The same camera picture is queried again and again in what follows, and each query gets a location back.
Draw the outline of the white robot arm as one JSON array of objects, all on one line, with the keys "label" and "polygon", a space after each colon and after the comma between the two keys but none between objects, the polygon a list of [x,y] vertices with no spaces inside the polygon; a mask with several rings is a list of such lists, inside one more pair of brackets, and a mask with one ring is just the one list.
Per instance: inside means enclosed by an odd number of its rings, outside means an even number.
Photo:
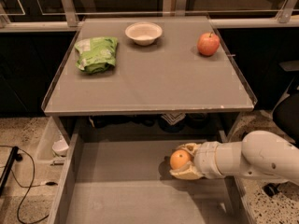
[{"label": "white robot arm", "polygon": [[177,179],[238,176],[299,185],[299,148],[267,131],[248,133],[240,142],[180,145],[171,159],[184,160],[171,165],[170,174]]}]

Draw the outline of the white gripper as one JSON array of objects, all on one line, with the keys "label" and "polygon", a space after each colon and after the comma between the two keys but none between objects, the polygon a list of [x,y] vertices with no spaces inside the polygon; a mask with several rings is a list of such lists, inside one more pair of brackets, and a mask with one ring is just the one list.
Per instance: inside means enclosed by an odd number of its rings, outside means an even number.
[{"label": "white gripper", "polygon": [[205,142],[202,144],[187,143],[176,147],[176,150],[185,150],[194,156],[193,163],[187,162],[178,169],[171,169],[170,175],[181,180],[198,180],[224,178],[216,163],[216,151],[219,142]]}]

